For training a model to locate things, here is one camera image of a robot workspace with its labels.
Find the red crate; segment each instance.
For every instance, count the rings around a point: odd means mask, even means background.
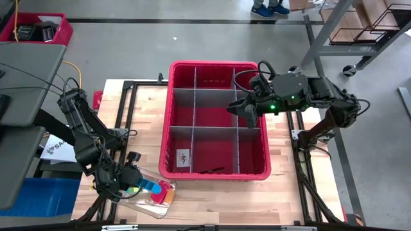
[[[68,46],[70,43],[71,35],[73,34],[73,28],[70,26],[69,22],[66,19],[64,13],[28,13],[28,12],[19,12],[17,14],[17,24],[35,24],[42,22],[39,16],[49,16],[49,17],[61,17],[62,20],[58,25],[57,31],[54,35],[54,38],[50,42],[35,42],[35,41],[21,41],[27,43],[37,43],[37,44],[62,44]],[[14,31],[14,19],[15,14],[10,17],[10,20],[7,22],[7,25],[4,27],[4,30],[0,33],[0,42],[11,42],[10,35]]]
[[[176,180],[264,180],[271,172],[265,117],[257,128],[226,111],[246,94],[234,73],[257,69],[253,62],[178,61],[170,67],[159,171]],[[255,74],[239,76],[247,89]],[[177,167],[177,150],[189,150]],[[208,170],[220,169],[211,173]]]

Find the sneaker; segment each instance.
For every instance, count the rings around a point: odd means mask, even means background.
[[[264,18],[270,18],[274,16],[274,12],[268,10],[265,5],[262,5],[259,8],[255,8],[255,7],[251,8],[251,13],[264,17]]]
[[[281,4],[278,4],[277,6],[269,6],[268,10],[274,13],[278,13],[279,15],[288,15],[290,13],[290,10],[283,7]]]

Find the wooden table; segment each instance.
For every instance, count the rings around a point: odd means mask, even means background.
[[[118,111],[123,80],[107,80],[98,117],[108,128],[113,128]],[[167,87],[139,87],[134,107],[131,129],[138,135],[131,137],[128,151],[138,151],[143,156],[139,167],[158,173],[163,117]],[[126,120],[128,100],[123,115]],[[292,225],[302,221],[301,202],[286,114],[266,115],[268,143],[272,172],[264,181],[178,181],[174,202],[163,219],[119,206],[116,221],[127,219],[127,223],[138,224],[219,224],[219,225]],[[303,113],[306,129],[320,121],[319,111],[309,109]],[[343,219],[340,199],[335,184],[329,157],[319,151],[312,151],[311,161],[317,189],[321,198]],[[83,175],[72,218],[79,218],[97,198],[90,190],[93,176]],[[307,193],[312,217],[312,199]],[[106,204],[108,214],[110,202]]]

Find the bin compartment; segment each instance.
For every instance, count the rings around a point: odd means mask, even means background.
[[[229,103],[247,95],[232,83],[234,74],[256,67],[251,62],[181,61],[171,65],[159,161],[162,176],[264,180],[270,175],[265,118],[248,129],[245,119],[226,111]],[[255,75],[239,76],[239,84],[249,89],[248,82]]]

